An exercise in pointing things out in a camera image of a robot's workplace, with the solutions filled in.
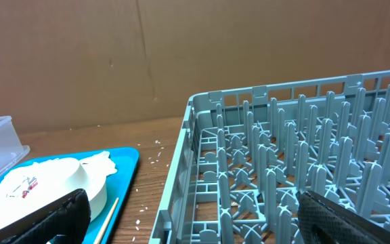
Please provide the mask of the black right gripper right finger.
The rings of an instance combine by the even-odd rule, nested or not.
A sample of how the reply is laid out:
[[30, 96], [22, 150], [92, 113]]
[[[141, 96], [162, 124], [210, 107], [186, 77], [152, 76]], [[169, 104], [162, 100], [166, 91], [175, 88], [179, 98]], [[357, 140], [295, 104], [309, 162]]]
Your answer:
[[298, 194], [299, 232], [304, 244], [388, 244], [390, 231], [308, 190]]

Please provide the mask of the red silver snack wrapper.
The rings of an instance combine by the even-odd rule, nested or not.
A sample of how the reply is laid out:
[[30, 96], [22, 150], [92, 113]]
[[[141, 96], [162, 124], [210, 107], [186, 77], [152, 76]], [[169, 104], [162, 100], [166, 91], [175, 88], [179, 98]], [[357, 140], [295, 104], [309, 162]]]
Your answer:
[[28, 193], [38, 184], [37, 178], [33, 177], [23, 177], [20, 183], [15, 183], [15, 187], [12, 190], [9, 190], [7, 197], [9, 198], [25, 198]]

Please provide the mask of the white bowl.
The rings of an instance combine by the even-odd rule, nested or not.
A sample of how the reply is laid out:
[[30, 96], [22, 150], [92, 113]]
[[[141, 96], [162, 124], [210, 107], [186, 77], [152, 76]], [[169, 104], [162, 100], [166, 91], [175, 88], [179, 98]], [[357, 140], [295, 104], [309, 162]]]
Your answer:
[[81, 161], [81, 166], [85, 172], [85, 189], [91, 209], [91, 221], [94, 221], [107, 202], [106, 174], [105, 171], [92, 161]]

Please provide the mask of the wooden chopstick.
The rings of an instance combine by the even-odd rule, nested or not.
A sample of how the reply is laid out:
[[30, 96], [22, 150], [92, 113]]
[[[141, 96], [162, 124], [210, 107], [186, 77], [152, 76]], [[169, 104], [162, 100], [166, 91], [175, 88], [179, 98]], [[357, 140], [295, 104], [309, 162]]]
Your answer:
[[111, 218], [112, 218], [112, 216], [113, 216], [113, 214], [115, 212], [115, 209], [116, 209], [116, 206], [118, 204], [118, 201], [119, 201], [119, 198], [117, 197], [115, 199], [115, 201], [114, 201], [110, 211], [108, 212], [108, 215], [106, 216], [106, 218], [104, 220], [104, 223], [102, 224], [102, 226], [101, 226], [101, 228], [100, 228], [100, 230], [99, 230], [99, 232], [98, 232], [98, 234], [97, 234], [93, 244], [100, 244], [101, 243], [101, 241], [102, 241], [102, 239], [104, 237], [104, 234], [106, 232], [106, 229], [107, 229], [107, 227], [108, 227], [108, 225], [109, 225], [109, 223], [111, 221]]

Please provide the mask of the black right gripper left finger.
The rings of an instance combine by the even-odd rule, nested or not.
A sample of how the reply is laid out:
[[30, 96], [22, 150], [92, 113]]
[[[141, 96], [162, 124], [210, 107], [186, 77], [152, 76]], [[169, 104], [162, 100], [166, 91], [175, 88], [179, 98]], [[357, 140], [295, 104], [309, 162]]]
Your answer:
[[90, 221], [87, 193], [78, 188], [0, 229], [0, 244], [82, 243]]

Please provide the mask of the white napkin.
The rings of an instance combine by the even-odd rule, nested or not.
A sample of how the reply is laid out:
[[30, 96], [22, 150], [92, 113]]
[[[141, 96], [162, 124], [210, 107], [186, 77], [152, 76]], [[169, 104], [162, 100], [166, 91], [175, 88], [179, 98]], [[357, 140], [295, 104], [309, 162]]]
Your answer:
[[[64, 195], [83, 188], [85, 172], [81, 161], [92, 161], [100, 166], [106, 177], [116, 173], [115, 164], [105, 156], [107, 152], [83, 160], [75, 158], [54, 159], [31, 166], [17, 168], [8, 173], [0, 183], [0, 229], [31, 214]], [[23, 177], [37, 178], [38, 184], [23, 198], [9, 198], [7, 193]]]

